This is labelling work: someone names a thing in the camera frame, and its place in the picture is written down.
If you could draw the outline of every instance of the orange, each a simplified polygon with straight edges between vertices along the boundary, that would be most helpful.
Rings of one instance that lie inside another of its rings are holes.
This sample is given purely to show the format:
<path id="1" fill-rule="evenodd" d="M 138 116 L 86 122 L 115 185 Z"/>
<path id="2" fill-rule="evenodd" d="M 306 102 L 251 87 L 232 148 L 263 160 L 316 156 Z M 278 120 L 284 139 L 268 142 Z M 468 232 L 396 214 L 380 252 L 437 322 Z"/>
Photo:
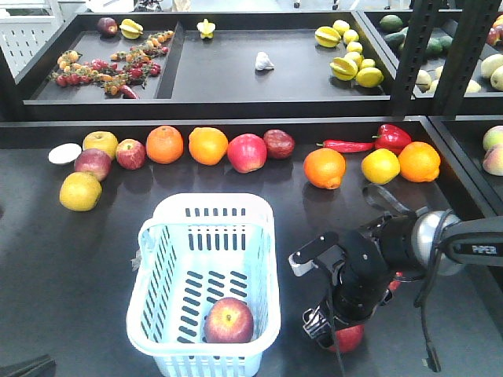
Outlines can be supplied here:
<path id="1" fill-rule="evenodd" d="M 346 173 L 343 155 L 330 148 L 312 151 L 304 160 L 304 174 L 309 182 L 320 189 L 337 189 Z"/>
<path id="2" fill-rule="evenodd" d="M 398 155 L 400 174 L 411 182 L 431 182 L 440 173 L 440 156 L 428 143 L 413 141 Z"/>
<path id="3" fill-rule="evenodd" d="M 147 156 L 156 163 L 172 163 L 183 154 L 183 138 L 172 126 L 159 126 L 150 131 L 145 143 Z"/>
<path id="4" fill-rule="evenodd" d="M 216 165 L 226 155 L 227 136 L 213 127 L 196 127 L 189 135 L 190 155 L 203 165 Z"/>

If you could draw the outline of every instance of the white lid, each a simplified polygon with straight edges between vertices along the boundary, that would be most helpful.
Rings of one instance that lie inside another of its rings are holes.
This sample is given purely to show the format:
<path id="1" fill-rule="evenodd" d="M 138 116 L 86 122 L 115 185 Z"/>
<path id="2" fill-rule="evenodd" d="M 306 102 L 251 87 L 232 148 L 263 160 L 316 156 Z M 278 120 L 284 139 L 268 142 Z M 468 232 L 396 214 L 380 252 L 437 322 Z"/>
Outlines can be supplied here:
<path id="1" fill-rule="evenodd" d="M 80 145 L 75 143 L 67 143 L 57 146 L 49 152 L 48 158 L 51 163 L 56 165 L 66 165 L 75 161 L 82 152 Z"/>

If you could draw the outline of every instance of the plastic basket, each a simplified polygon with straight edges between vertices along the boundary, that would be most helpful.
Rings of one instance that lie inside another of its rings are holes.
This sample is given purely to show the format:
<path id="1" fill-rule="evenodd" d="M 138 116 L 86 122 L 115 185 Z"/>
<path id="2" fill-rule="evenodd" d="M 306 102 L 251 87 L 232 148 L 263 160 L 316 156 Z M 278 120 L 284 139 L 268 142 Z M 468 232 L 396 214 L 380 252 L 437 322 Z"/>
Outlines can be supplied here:
<path id="1" fill-rule="evenodd" d="M 253 376 L 281 325 L 274 217 L 252 194 L 177 194 L 138 234 L 141 264 L 127 311 L 131 343 L 170 377 Z M 246 302 L 254 335 L 206 343 L 204 318 L 222 297 Z"/>

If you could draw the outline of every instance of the small yellow fruit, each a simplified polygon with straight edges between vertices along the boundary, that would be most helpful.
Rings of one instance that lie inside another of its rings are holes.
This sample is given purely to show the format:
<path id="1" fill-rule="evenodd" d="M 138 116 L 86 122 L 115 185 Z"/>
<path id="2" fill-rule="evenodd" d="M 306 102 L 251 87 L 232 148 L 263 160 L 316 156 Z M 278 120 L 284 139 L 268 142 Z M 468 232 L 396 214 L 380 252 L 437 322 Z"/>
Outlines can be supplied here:
<path id="1" fill-rule="evenodd" d="M 362 53 L 363 52 L 363 46 L 360 42 L 352 41 L 349 42 L 346 46 L 346 51 L 348 53 L 356 52 L 356 53 Z"/>
<path id="2" fill-rule="evenodd" d="M 364 88 L 375 88 L 384 81 L 383 72 L 379 68 L 368 67 L 363 68 L 356 75 L 356 82 Z"/>
<path id="3" fill-rule="evenodd" d="M 334 76 L 343 81 L 352 80 L 358 72 L 356 63 L 344 57 L 334 57 L 332 63 L 330 63 L 330 68 Z"/>
<path id="4" fill-rule="evenodd" d="M 347 53 L 346 55 L 344 55 L 344 59 L 352 60 L 353 62 L 356 63 L 358 68 L 360 68 L 360 65 L 362 64 L 362 61 L 363 61 L 363 56 L 360 53 L 353 51 L 351 53 Z"/>
<path id="5" fill-rule="evenodd" d="M 133 21 L 131 18 L 125 18 L 120 24 L 130 26 L 138 31 L 143 31 L 143 27 L 139 23 Z"/>
<path id="6" fill-rule="evenodd" d="M 92 210 L 101 196 L 101 184 L 91 173 L 75 172 L 66 177 L 60 189 L 60 203 L 69 210 Z"/>
<path id="7" fill-rule="evenodd" d="M 339 33 L 330 26 L 321 26 L 314 32 L 316 42 L 320 46 L 333 48 L 340 42 Z"/>
<path id="8" fill-rule="evenodd" d="M 212 39 L 215 29 L 216 25 L 208 21 L 207 18 L 205 18 L 203 22 L 197 23 L 197 30 L 200 32 L 201 39 Z"/>
<path id="9" fill-rule="evenodd" d="M 392 151 L 380 148 L 362 160 L 362 173 L 372 183 L 385 185 L 400 173 L 400 162 Z"/>
<path id="10" fill-rule="evenodd" d="M 372 68 L 376 66 L 376 61 L 374 59 L 364 59 L 360 64 L 360 69 L 363 68 Z"/>
<path id="11" fill-rule="evenodd" d="M 349 29 L 344 33 L 343 40 L 344 43 L 348 45 L 350 42 L 358 42 L 360 40 L 360 36 L 355 30 Z"/>
<path id="12" fill-rule="evenodd" d="M 339 33 L 339 35 L 341 35 L 341 36 L 344 35 L 344 33 L 346 31 L 351 29 L 351 26 L 349 25 L 349 23 L 347 23 L 344 20 L 336 20 L 336 22 L 333 23 L 332 27 L 334 29 L 336 29 L 337 32 Z"/>

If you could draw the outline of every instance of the avocado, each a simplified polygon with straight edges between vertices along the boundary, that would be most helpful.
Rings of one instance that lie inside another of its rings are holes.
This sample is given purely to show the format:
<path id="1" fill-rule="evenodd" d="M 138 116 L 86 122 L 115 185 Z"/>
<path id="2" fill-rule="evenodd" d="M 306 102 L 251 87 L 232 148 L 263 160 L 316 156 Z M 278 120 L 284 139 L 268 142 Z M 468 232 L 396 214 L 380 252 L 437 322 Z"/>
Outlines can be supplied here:
<path id="1" fill-rule="evenodd" d="M 379 26 L 388 33 L 395 33 L 403 26 L 403 21 L 395 14 L 388 14 L 380 19 Z"/>
<path id="2" fill-rule="evenodd" d="M 426 57 L 437 57 L 442 53 L 442 44 L 437 38 L 430 38 L 426 47 Z"/>
<path id="3" fill-rule="evenodd" d="M 450 45 L 453 44 L 453 37 L 450 35 L 444 35 L 443 37 L 439 38 L 440 44 L 442 45 L 442 51 L 444 53 L 449 52 Z"/>
<path id="4" fill-rule="evenodd" d="M 384 41 L 390 46 L 390 49 L 397 49 L 405 39 L 406 35 L 403 33 L 391 33 L 384 36 Z"/>

